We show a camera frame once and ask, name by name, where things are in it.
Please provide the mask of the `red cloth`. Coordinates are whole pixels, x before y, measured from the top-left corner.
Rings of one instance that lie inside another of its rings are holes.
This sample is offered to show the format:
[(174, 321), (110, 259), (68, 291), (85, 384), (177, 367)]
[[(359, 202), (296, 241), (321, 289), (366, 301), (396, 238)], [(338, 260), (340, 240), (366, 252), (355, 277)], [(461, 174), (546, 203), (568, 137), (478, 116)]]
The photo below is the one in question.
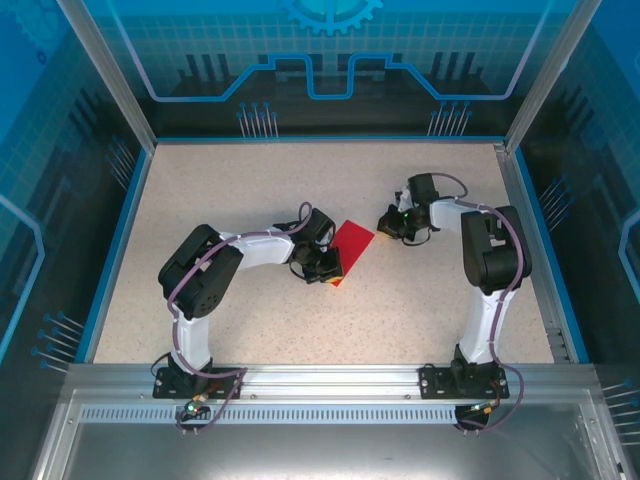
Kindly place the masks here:
[(334, 276), (329, 283), (337, 287), (352, 270), (364, 251), (372, 242), (375, 234), (370, 230), (346, 220), (337, 230), (331, 246), (338, 249), (342, 274)]

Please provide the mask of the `steel sheet tray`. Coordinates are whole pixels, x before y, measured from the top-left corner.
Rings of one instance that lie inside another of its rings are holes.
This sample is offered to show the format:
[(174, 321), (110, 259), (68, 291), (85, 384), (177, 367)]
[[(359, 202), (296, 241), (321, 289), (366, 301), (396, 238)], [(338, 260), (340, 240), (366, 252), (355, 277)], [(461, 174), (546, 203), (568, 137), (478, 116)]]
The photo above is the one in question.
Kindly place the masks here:
[[(588, 396), (524, 405), (489, 430), (428, 424), (81, 424), (59, 405), (30, 480), (636, 480)], [(265, 403), (233, 405), (428, 405)]]

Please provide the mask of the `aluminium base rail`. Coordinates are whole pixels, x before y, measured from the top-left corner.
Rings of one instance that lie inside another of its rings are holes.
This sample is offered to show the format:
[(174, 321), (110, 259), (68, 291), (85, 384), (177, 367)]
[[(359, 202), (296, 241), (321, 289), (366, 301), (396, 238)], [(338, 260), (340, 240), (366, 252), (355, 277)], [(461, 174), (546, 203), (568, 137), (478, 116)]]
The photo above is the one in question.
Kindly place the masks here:
[[(521, 364), (524, 392), (572, 398), (597, 391), (595, 369), (584, 364)], [(144, 364), (81, 364), (67, 374), (63, 392), (81, 398), (145, 399), (152, 377)], [(413, 400), (422, 381), (416, 365), (254, 365), (243, 380), (243, 400)]]

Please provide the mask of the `aluminium side rail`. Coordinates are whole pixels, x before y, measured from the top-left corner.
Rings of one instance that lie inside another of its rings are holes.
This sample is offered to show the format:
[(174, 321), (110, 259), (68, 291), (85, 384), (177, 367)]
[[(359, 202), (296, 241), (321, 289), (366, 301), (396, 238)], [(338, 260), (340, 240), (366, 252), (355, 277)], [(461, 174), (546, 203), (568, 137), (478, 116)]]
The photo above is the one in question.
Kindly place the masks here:
[(497, 143), (496, 158), (510, 203), (519, 212), (524, 235), (528, 243), (532, 273), (529, 277), (535, 293), (541, 321), (547, 336), (551, 355), (555, 363), (579, 363), (568, 323), (557, 275), (549, 260), (545, 246), (546, 226), (538, 221), (537, 198), (531, 196), (527, 187), (527, 176), (523, 175), (518, 158), (508, 153), (506, 146)]

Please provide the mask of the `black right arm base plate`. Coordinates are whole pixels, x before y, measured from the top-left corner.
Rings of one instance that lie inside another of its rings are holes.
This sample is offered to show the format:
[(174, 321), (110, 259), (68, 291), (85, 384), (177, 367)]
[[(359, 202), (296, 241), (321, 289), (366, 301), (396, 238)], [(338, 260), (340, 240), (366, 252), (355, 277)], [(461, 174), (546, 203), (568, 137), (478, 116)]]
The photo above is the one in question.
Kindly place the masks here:
[(491, 400), (510, 397), (505, 371), (495, 363), (449, 366), (426, 364), (418, 370), (418, 386), (423, 400)]

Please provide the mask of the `aluminium corner post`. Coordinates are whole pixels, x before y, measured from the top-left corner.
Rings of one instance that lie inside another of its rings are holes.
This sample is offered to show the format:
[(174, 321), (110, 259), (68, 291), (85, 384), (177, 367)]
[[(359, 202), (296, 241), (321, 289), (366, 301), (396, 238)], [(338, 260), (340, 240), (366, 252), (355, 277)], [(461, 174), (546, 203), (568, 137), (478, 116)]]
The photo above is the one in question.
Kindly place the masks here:
[(504, 152), (507, 155), (513, 155), (520, 146), (601, 2), (602, 0), (576, 0), (573, 10), (507, 132), (504, 146)]
[(157, 138), (116, 59), (82, 0), (56, 0), (134, 135), (153, 155)]

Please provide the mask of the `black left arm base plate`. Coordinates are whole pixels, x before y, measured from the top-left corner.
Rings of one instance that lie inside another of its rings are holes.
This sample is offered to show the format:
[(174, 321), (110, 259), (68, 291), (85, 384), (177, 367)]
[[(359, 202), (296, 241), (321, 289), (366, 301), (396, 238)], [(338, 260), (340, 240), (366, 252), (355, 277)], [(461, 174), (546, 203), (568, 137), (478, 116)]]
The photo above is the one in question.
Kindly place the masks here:
[(204, 378), (176, 367), (163, 367), (155, 374), (152, 396), (156, 399), (192, 399), (206, 394), (211, 400), (224, 400), (236, 387), (232, 399), (240, 397), (239, 375), (224, 378)]

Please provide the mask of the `blue printed enclosure side panel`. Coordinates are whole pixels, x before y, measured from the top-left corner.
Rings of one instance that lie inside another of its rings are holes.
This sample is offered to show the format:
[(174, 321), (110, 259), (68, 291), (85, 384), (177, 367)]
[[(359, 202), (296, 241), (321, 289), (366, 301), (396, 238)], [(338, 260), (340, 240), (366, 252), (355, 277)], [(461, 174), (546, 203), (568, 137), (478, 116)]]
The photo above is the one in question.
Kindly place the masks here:
[(30, 480), (145, 156), (57, 0), (0, 0), (0, 480)]
[(640, 480), (640, 0), (601, 0), (521, 152), (574, 343)]

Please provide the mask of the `blue printed enclosure rear panel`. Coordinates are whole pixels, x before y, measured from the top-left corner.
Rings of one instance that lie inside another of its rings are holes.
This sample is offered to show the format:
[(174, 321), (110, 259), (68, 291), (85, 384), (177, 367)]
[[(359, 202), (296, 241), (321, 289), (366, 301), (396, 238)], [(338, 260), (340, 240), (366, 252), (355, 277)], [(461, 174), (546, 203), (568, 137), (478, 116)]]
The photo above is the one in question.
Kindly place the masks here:
[(160, 139), (504, 135), (579, 0), (57, 0)]

